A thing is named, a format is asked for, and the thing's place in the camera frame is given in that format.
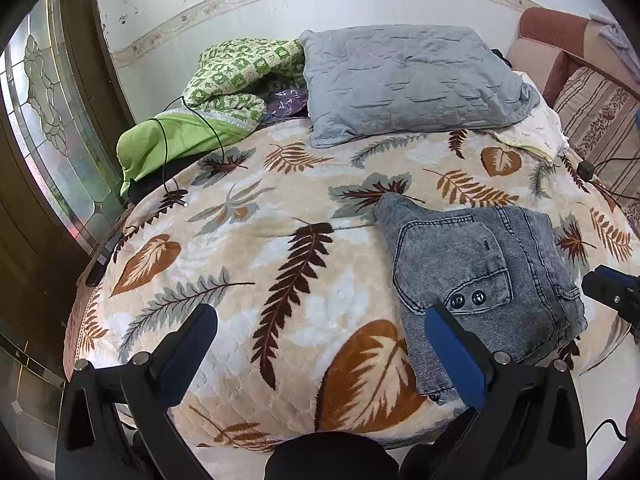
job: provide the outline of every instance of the wooden door frame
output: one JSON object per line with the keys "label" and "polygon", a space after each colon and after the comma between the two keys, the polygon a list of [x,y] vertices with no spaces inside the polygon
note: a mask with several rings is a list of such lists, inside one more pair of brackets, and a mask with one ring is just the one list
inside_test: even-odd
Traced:
{"label": "wooden door frame", "polygon": [[60,0],[60,13],[82,103],[113,167],[120,171],[118,139],[136,122],[102,33],[97,0]]}

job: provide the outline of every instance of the brown leaf print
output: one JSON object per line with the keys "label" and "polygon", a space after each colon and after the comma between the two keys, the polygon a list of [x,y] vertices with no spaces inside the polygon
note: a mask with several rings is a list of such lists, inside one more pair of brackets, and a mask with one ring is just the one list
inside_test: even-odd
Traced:
{"label": "brown leaf print", "polygon": [[405,194],[411,185],[411,175],[405,173],[388,177],[380,173],[370,174],[362,184],[329,188],[329,198],[342,204],[332,218],[348,218],[370,214],[373,206],[385,193],[398,193],[416,202],[420,199]]}
{"label": "brown leaf print", "polygon": [[[239,424],[232,424],[231,426],[223,428],[220,424],[216,424],[197,408],[194,408],[193,406],[189,406],[189,408],[216,429],[216,435],[213,437],[213,442],[220,444],[220,446],[241,447],[242,449],[247,449],[249,451],[267,452],[273,451],[273,448],[282,442],[276,438],[270,438],[269,433],[259,431],[257,429],[258,426],[260,426],[259,422],[241,422]],[[213,446],[200,443],[196,447]]]}
{"label": "brown leaf print", "polygon": [[460,151],[462,142],[466,139],[466,133],[464,130],[456,130],[449,134],[449,149],[454,152],[458,158],[465,158]]}
{"label": "brown leaf print", "polygon": [[287,144],[286,146],[279,146],[278,144],[270,144],[270,146],[277,146],[277,149],[271,152],[264,160],[264,169],[269,171],[277,171],[285,174],[293,171],[305,171],[305,168],[313,168],[315,164],[320,162],[326,162],[333,157],[322,158],[319,156],[311,156],[305,152],[304,142],[294,142]]}
{"label": "brown leaf print", "polygon": [[192,186],[209,187],[226,177],[236,168],[244,168],[243,164],[255,153],[255,148],[246,152],[241,152],[236,147],[225,152],[225,156],[212,152],[198,161],[198,167],[202,172],[193,179]]}
{"label": "brown leaf print", "polygon": [[626,262],[633,253],[631,248],[631,233],[625,233],[605,220],[603,213],[590,209],[591,222],[596,229],[598,238],[602,241],[607,251],[619,262]]}
{"label": "brown leaf print", "polygon": [[118,241],[116,242],[116,245],[113,248],[113,263],[114,264],[117,263],[118,253],[120,252],[121,248],[124,247],[124,244],[126,244],[135,235],[137,235],[140,231],[142,231],[143,228],[145,228],[148,225],[151,225],[154,222],[154,220],[160,218],[160,215],[166,214],[166,212],[169,211],[169,209],[171,209],[178,202],[180,202],[187,195],[187,193],[188,192],[185,189],[175,189],[173,191],[169,191],[169,193],[165,193],[164,197],[160,202],[160,206],[158,207],[158,210],[153,215],[147,218],[140,225],[129,226],[128,228],[123,229],[123,232],[120,235],[120,238],[118,238]]}
{"label": "brown leaf print", "polygon": [[587,262],[587,253],[584,246],[596,246],[582,240],[582,233],[577,222],[571,221],[567,226],[562,227],[562,235],[556,240],[556,245],[561,249],[567,250],[569,258],[575,263],[578,258],[582,263]]}
{"label": "brown leaf print", "polygon": [[180,244],[161,234],[149,240],[125,265],[111,297],[145,285],[169,267],[180,254]]}
{"label": "brown leaf print", "polygon": [[80,358],[80,354],[86,354],[89,350],[95,348],[94,341],[104,337],[109,331],[106,328],[100,327],[97,321],[96,308],[98,301],[95,299],[98,295],[99,288],[96,288],[89,300],[89,305],[84,311],[82,316],[82,324],[80,325],[80,332],[78,335],[78,343],[76,344],[76,360]]}
{"label": "brown leaf print", "polygon": [[449,197],[450,205],[457,200],[462,205],[468,203],[471,207],[487,207],[513,204],[519,199],[517,195],[509,195],[499,189],[478,184],[462,170],[447,171],[444,174],[433,170],[424,171],[440,177],[436,188],[442,190],[443,198]]}
{"label": "brown leaf print", "polygon": [[571,161],[568,158],[566,158],[566,155],[561,155],[560,160],[562,160],[564,167],[571,175],[571,178],[574,180],[575,185],[578,186],[585,193],[588,193],[589,190],[584,185],[584,181],[578,176],[577,173],[575,173],[574,167],[572,166]]}
{"label": "brown leaf print", "polygon": [[558,351],[558,358],[562,359],[569,367],[569,370],[574,369],[574,356],[580,357],[580,349],[578,348],[577,341],[580,341],[580,336],[578,336],[573,341],[569,341],[569,343],[563,346]]}
{"label": "brown leaf print", "polygon": [[316,403],[316,431],[387,430],[415,413],[424,398],[404,339],[386,319],[359,328],[324,374]]}
{"label": "brown leaf print", "polygon": [[498,146],[482,150],[480,159],[489,176],[507,176],[522,167],[522,159],[518,153],[505,152]]}
{"label": "brown leaf print", "polygon": [[264,381],[274,390],[276,377],[271,359],[275,359],[274,350],[278,348],[276,338],[284,327],[285,319],[291,317],[291,303],[300,305],[298,292],[310,292],[307,278],[318,278],[312,265],[325,267],[320,254],[328,254],[325,244],[333,242],[328,235],[333,233],[331,224],[322,222],[309,224],[297,229],[290,240],[287,262],[278,270],[283,272],[276,277],[276,283],[269,291],[273,294],[264,303],[260,314],[260,327],[254,332],[255,354],[251,362],[260,361],[260,374]]}

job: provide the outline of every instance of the blanket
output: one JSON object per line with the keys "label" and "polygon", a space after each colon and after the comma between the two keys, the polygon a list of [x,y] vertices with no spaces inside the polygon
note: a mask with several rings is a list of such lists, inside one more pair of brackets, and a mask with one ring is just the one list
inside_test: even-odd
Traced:
{"label": "blanket", "polygon": [[116,152],[122,166],[122,196],[127,194],[131,180],[139,181],[161,168],[165,160],[209,152],[219,148],[220,144],[228,146],[238,142],[254,131],[259,122],[242,114],[232,115],[229,109],[226,113],[213,108],[198,113],[200,117],[187,108],[174,108],[156,115],[157,121],[143,121],[120,136]]}
{"label": "blanket", "polygon": [[[216,308],[216,338],[171,409],[190,446],[269,451],[339,430],[401,447],[464,409],[415,391],[372,214],[387,191],[436,210],[544,212],[576,283],[600,264],[640,274],[640,242],[610,197],[576,175],[571,149],[549,166],[457,130],[316,150],[310,131],[307,119],[270,126],[185,169],[168,194],[148,195],[82,320],[74,357],[104,367],[152,351],[196,304]],[[558,355],[579,374],[628,332],[613,310],[582,300],[587,330],[543,364]]]}
{"label": "blanket", "polygon": [[[304,54],[296,40],[223,41],[200,54],[198,65],[182,93],[188,105],[198,108],[216,96],[244,90],[267,75],[286,80],[284,88],[305,85]],[[257,93],[254,88],[251,90],[250,93]]]}

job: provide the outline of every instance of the gray pillow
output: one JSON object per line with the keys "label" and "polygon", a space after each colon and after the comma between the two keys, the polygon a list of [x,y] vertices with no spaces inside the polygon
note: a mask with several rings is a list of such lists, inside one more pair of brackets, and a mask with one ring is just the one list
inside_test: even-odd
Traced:
{"label": "gray pillow", "polygon": [[306,30],[300,43],[316,148],[400,131],[508,126],[540,103],[472,28]]}

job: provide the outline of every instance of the black cable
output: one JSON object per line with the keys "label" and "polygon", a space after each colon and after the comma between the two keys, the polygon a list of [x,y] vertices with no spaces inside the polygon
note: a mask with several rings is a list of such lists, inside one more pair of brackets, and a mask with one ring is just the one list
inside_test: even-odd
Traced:
{"label": "black cable", "polygon": [[629,200],[640,200],[639,197],[637,196],[629,196],[629,195],[622,195],[620,193],[615,193],[613,191],[609,191],[606,187],[601,186],[600,184],[598,184],[597,182],[592,182],[589,181],[589,184],[593,184],[595,187],[597,187],[599,190],[604,191],[605,193],[610,194],[612,197],[613,196],[619,196],[620,198],[628,198]]}
{"label": "black cable", "polygon": [[593,167],[593,171],[597,170],[600,166],[604,166],[604,164],[611,162],[612,160],[640,160],[640,156],[632,156],[630,158],[617,157],[617,156],[613,158],[606,158],[605,160],[601,160],[598,164],[596,164]]}
{"label": "black cable", "polygon": [[188,108],[189,110],[191,110],[194,114],[196,114],[199,118],[201,118],[204,123],[211,129],[211,131],[213,132],[213,134],[216,136],[216,139],[218,140],[218,144],[220,146],[220,152],[222,153],[222,160],[225,160],[225,149],[222,146],[222,142],[220,141],[220,137],[218,137],[218,133],[213,129],[213,126],[211,126],[211,124],[209,124],[209,121],[207,121],[203,116],[201,116],[196,110],[194,110],[193,108],[191,108],[188,104],[187,101],[184,100],[184,96],[180,96],[182,97],[182,104],[184,105],[185,108]]}
{"label": "black cable", "polygon": [[[222,146],[222,141],[220,140],[220,137],[218,136],[218,133],[213,129],[213,126],[211,126],[211,124],[209,124],[209,121],[207,121],[196,110],[194,110],[193,108],[191,108],[187,104],[187,102],[184,100],[184,96],[180,95],[177,98],[175,98],[167,106],[165,106],[164,110],[162,110],[162,111],[163,112],[167,111],[169,106],[174,104],[178,99],[182,99],[182,104],[184,105],[184,107],[189,109],[192,113],[196,114],[211,129],[213,134],[216,136],[216,139],[218,140],[218,145],[220,146],[220,152],[222,152],[222,160],[224,160],[225,159],[225,149],[224,149],[224,146]],[[162,136],[164,137],[164,163],[162,164],[162,185],[164,186],[164,192],[167,193],[167,195],[169,195],[169,189],[166,186],[166,164],[167,164],[167,158],[169,157],[169,143],[168,143],[168,141],[166,139],[166,131],[164,130],[164,126],[162,126],[162,123],[160,122],[160,119],[152,117],[152,118],[149,119],[149,121],[155,121],[156,123],[158,123],[160,125],[160,129],[162,130]],[[175,181],[175,179],[172,178],[172,180],[175,182],[175,188],[179,189],[180,186],[178,186],[178,183]]]}
{"label": "black cable", "polygon": [[172,104],[174,104],[178,99],[184,99],[184,97],[182,97],[181,95],[178,95],[177,98],[175,98],[173,101],[171,101],[167,106],[164,107],[164,110],[162,110],[163,112],[167,111],[167,109],[169,108],[169,106],[171,106]]}
{"label": "black cable", "polygon": [[[174,99],[173,102],[169,103],[169,106],[171,106],[176,101],[177,100]],[[166,140],[166,132],[164,130],[164,126],[162,126],[162,123],[160,122],[160,119],[156,119],[155,117],[152,117],[149,120],[155,121],[156,123],[160,124],[160,129],[162,130],[162,135],[164,136],[164,164],[162,165],[162,185],[164,186],[164,192],[167,193],[167,195],[169,195],[169,190],[167,189],[167,186],[166,186],[166,160],[167,160],[167,157],[169,156],[169,144],[167,143],[167,140]]]}
{"label": "black cable", "polygon": [[587,440],[587,446],[589,445],[589,443],[591,442],[591,439],[596,436],[596,433],[598,433],[598,431],[600,430],[601,427],[603,427],[605,424],[610,424],[613,426],[613,431],[616,432],[616,437],[618,437],[619,440],[621,440],[622,442],[626,442],[626,436],[624,436],[622,433],[620,433],[620,430],[618,429],[618,425],[616,424],[616,421],[613,420],[612,418],[608,418],[607,420],[603,420],[600,425],[596,428],[596,430],[591,433],[591,436],[589,437],[589,439]]}

